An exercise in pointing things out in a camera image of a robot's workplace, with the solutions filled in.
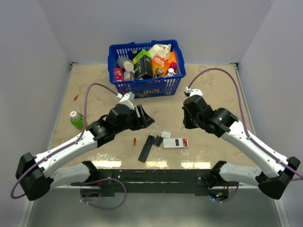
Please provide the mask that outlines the white battery cover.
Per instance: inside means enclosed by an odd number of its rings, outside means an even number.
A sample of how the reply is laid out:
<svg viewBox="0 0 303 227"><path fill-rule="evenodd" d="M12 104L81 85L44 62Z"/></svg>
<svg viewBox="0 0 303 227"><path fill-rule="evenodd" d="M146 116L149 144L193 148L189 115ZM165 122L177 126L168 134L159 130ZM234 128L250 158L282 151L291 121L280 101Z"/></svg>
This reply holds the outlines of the white battery cover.
<svg viewBox="0 0 303 227"><path fill-rule="evenodd" d="M162 131L161 137L164 138L164 139L170 139L171 132L169 132L169 131Z"/></svg>

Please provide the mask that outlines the black battery cover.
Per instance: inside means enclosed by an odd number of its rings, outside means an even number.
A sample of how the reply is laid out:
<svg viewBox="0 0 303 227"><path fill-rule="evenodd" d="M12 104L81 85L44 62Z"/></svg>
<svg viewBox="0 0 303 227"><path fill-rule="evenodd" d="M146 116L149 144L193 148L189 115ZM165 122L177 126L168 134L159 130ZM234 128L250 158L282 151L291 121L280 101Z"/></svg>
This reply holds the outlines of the black battery cover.
<svg viewBox="0 0 303 227"><path fill-rule="evenodd" d="M157 137L155 138L153 144L154 144L155 146L159 147L159 146L161 145L162 141L163 141L163 137L157 136Z"/></svg>

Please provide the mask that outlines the black remote control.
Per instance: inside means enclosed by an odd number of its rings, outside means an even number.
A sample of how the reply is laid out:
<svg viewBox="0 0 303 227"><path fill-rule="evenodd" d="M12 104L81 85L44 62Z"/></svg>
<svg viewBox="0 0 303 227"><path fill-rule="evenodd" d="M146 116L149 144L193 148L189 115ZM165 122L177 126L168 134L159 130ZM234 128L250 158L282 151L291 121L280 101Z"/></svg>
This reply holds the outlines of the black remote control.
<svg viewBox="0 0 303 227"><path fill-rule="evenodd" d="M154 141L155 141L155 137L154 136L149 135L147 137L147 140L146 140L146 142L145 142L145 144L143 146L143 149L141 150L141 153L140 153L139 158L138 158L138 160L140 162L145 163L145 161L147 159L147 156L148 156L148 154L149 154L149 152L151 150L151 147L152 147Z"/></svg>

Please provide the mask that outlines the white red remote control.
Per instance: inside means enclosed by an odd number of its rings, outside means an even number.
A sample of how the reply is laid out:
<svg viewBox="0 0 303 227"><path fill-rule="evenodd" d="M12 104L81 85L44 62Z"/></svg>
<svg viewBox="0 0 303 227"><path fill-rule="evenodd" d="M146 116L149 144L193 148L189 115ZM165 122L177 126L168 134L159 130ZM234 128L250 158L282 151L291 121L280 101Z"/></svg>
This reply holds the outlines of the white red remote control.
<svg viewBox="0 0 303 227"><path fill-rule="evenodd" d="M164 149L188 148L189 143L187 138L165 138L163 139Z"/></svg>

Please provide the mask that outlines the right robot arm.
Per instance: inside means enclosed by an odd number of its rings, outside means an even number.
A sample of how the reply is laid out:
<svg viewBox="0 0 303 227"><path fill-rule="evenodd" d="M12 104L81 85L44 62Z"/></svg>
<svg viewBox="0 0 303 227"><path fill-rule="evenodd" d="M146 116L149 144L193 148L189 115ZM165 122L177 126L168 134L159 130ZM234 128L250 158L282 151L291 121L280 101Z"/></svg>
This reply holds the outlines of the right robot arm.
<svg viewBox="0 0 303 227"><path fill-rule="evenodd" d="M238 118L225 108L213 110L199 95L188 97L182 107L186 129L200 128L239 149L256 167L238 166L218 161L208 177L209 188L225 182L245 183L258 187L266 196L279 200L293 179L294 170L301 162L296 157L286 157L268 147L255 135L245 134Z"/></svg>

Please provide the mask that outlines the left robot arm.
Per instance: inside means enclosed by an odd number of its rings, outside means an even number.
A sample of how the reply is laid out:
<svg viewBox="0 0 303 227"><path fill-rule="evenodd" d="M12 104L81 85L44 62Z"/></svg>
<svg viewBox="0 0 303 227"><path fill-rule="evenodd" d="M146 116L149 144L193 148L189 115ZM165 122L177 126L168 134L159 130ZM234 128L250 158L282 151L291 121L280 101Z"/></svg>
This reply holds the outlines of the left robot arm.
<svg viewBox="0 0 303 227"><path fill-rule="evenodd" d="M66 163L114 140L125 130L137 131L153 124L141 105L129 107L117 104L109 114L101 116L69 141L44 153L33 156L27 152L20 157L16 170L17 185L29 201L37 200L52 188L69 183L94 185L98 171L90 161L67 168Z"/></svg>

